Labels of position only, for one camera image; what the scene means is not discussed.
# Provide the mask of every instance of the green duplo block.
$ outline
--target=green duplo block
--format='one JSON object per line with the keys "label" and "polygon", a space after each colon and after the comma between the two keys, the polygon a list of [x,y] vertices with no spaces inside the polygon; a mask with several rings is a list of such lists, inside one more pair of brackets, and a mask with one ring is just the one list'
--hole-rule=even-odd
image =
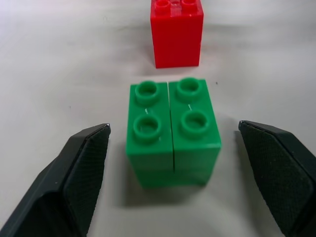
{"label": "green duplo block", "polygon": [[144,81],[131,85],[126,154],[136,175],[143,171],[173,173],[173,145],[166,82]]}
{"label": "green duplo block", "polygon": [[193,177],[206,183],[222,146],[206,81],[170,82],[169,100],[175,174],[187,172],[188,184]]}

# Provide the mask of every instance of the red lego brick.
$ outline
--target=red lego brick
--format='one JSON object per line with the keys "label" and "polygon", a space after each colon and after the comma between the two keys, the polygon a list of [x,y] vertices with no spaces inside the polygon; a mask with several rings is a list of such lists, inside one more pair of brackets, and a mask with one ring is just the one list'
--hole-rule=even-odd
{"label": "red lego brick", "polygon": [[203,17],[200,0],[152,0],[156,68],[198,66]]}

